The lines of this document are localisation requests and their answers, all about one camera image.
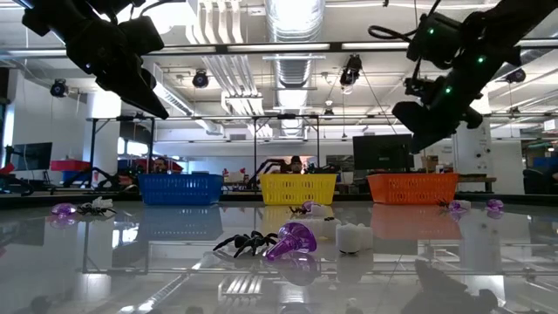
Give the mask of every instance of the person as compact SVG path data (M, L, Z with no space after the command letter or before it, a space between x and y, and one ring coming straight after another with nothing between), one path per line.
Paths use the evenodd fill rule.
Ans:
M290 159L290 171L293 174L300 174L303 171L303 162L299 156L293 156Z

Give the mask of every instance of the security camera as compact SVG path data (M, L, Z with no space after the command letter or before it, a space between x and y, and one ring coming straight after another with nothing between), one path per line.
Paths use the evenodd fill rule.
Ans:
M349 62L343 68L343 74L339 79L342 86L351 86L357 82L360 70L363 69L363 62L357 54L351 55Z
M197 88L206 88L209 85L209 78L206 70L197 70L192 79L192 84Z
M67 97L69 93L68 86L66 85L66 80L63 78L57 78L54 80L54 84L51 86L51 95L57 98Z

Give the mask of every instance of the yellow basket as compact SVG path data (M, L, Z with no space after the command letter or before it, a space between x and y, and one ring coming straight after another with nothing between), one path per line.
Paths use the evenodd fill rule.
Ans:
M316 201L333 202L336 174L262 174L263 201L266 205L302 205Z

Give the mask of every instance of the chair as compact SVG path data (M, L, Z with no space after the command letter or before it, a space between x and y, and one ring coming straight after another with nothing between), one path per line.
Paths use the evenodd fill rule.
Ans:
M523 187L525 194L551 194L552 184L541 171L535 169L523 170Z

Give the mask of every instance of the blue basket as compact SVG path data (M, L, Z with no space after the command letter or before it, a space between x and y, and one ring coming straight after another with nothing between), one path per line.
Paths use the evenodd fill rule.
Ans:
M147 205L209 205L219 201L217 174L142 174L139 189Z

